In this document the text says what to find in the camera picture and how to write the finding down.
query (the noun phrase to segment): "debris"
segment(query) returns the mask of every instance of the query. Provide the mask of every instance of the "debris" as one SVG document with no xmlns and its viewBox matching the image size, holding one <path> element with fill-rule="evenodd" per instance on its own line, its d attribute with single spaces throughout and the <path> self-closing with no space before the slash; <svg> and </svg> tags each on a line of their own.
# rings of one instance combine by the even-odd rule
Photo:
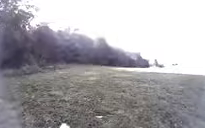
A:
<svg viewBox="0 0 205 128">
<path fill-rule="evenodd" d="M 101 118 L 103 118 L 103 116 L 96 116 L 96 118 L 101 119 Z"/>
<path fill-rule="evenodd" d="M 63 124 L 60 126 L 60 128 L 70 128 L 70 126 L 67 125 L 66 123 L 63 123 Z"/>
</svg>

